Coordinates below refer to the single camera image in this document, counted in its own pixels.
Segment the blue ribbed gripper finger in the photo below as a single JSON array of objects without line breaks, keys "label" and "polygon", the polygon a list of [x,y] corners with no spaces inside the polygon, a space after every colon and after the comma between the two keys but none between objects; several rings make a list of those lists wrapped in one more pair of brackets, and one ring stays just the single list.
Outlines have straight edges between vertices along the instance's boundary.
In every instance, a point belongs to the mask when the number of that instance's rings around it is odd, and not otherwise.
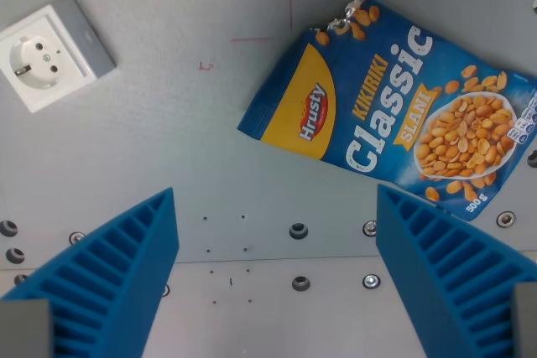
[{"label": "blue ribbed gripper finger", "polygon": [[140,357],[179,249],[168,188],[67,247],[2,299],[50,304],[55,357]]},{"label": "blue ribbed gripper finger", "polygon": [[427,356],[514,356],[513,290],[535,281],[534,262],[383,184],[376,245]]}]

